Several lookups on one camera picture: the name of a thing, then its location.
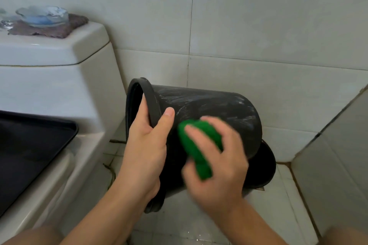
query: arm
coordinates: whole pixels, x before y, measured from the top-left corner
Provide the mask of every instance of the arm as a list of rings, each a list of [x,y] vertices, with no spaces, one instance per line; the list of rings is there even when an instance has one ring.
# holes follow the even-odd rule
[[[193,161],[182,170],[189,193],[214,220],[233,245],[286,245],[242,198],[248,170],[242,140],[228,124],[216,117],[202,117],[222,136],[223,152],[199,129],[187,125],[185,131],[202,151],[213,176],[201,181]]]
[[[166,138],[174,115],[174,109],[167,108],[157,126],[152,128],[147,103],[142,97],[116,180],[61,245],[120,245],[127,239],[146,205],[159,191]]]

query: toilet tank lid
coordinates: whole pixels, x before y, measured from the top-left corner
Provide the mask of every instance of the toilet tank lid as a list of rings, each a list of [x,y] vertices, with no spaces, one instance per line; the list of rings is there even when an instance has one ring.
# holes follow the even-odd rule
[[[89,22],[67,38],[8,35],[0,29],[0,66],[60,66],[84,61],[109,42],[102,24]]]

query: forearm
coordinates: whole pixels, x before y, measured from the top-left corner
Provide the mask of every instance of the forearm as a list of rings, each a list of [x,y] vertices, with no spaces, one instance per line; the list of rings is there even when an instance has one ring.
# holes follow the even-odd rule
[[[233,245],[286,245],[245,200],[215,222]]]
[[[113,245],[120,240],[125,241],[144,207],[145,202],[134,200],[114,182],[61,245]]]

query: hand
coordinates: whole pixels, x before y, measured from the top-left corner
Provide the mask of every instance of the hand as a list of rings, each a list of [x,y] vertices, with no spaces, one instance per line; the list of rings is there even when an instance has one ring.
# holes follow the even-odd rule
[[[185,127],[186,134],[203,153],[210,167],[212,177],[201,181],[193,160],[182,169],[186,187],[198,205],[219,223],[226,215],[242,205],[242,187],[248,170],[242,140],[227,123],[216,117],[202,117],[222,136],[223,152],[200,129],[191,125]]]
[[[166,139],[174,123],[175,111],[167,108],[152,128],[145,96],[130,129],[122,167],[116,178],[131,198],[145,205],[160,189],[159,175],[166,159]]]

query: person's left hand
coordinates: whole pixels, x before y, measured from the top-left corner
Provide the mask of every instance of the person's left hand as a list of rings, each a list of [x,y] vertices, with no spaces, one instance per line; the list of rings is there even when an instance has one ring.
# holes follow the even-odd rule
[[[174,123],[175,111],[167,108],[152,128],[145,96],[130,130],[120,172],[116,178],[129,196],[147,204],[159,191],[159,175],[166,159],[166,139]]]

